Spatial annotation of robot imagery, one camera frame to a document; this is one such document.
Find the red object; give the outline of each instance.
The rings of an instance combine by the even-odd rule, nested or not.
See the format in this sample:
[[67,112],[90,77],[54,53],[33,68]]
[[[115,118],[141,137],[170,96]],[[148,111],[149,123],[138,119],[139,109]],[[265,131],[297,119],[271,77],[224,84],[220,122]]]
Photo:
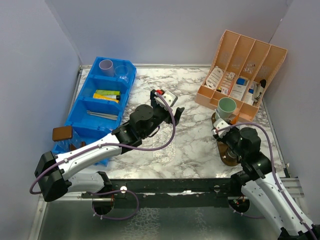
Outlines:
[[160,94],[160,95],[163,95],[163,94],[165,93],[165,92],[162,91],[161,89],[156,90],[156,92],[157,92],[158,94]]

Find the marble surface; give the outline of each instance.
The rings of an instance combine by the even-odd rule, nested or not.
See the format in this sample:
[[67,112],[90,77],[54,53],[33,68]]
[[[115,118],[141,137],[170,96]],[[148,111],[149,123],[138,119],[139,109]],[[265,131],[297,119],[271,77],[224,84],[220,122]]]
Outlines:
[[[90,69],[83,69],[77,91],[79,94]],[[109,178],[159,179],[159,178],[229,178],[242,170],[241,166],[225,165],[213,138],[211,116],[213,110],[195,103],[196,93],[209,68],[138,68],[123,122],[126,122],[138,105],[150,104],[152,89],[170,90],[178,96],[177,107],[185,107],[176,135],[165,149],[147,152],[133,150],[110,159],[107,167],[93,166],[93,170],[106,171]],[[285,177],[284,166],[271,131],[263,104],[253,120],[267,131],[271,143],[276,171]],[[265,135],[257,130],[261,138],[261,151],[270,158]],[[143,141],[144,148],[159,147],[166,143],[172,126],[163,123],[160,131]]]

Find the gray floor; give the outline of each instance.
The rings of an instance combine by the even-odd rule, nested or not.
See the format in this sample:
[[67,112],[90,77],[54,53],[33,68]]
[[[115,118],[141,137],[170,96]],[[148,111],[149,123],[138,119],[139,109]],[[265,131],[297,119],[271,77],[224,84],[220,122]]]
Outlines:
[[[241,217],[229,208],[142,208],[126,221],[93,217],[91,201],[47,205],[39,240],[276,240],[265,219]],[[123,217],[133,209],[116,209]],[[260,216],[251,206],[248,214]]]

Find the green marker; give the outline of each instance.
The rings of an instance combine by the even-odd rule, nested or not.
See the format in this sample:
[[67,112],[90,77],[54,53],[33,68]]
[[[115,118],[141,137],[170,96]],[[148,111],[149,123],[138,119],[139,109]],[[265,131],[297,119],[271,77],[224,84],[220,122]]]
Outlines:
[[110,90],[96,90],[95,93],[103,96],[121,95],[120,91],[110,91]]

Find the brown lid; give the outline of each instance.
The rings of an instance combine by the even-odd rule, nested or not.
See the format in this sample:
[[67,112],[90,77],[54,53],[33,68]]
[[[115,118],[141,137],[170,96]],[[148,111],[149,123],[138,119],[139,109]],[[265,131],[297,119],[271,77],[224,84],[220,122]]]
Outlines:
[[73,137],[72,126],[61,126],[61,127],[56,127],[52,130],[52,140],[54,142],[72,139],[72,137]]

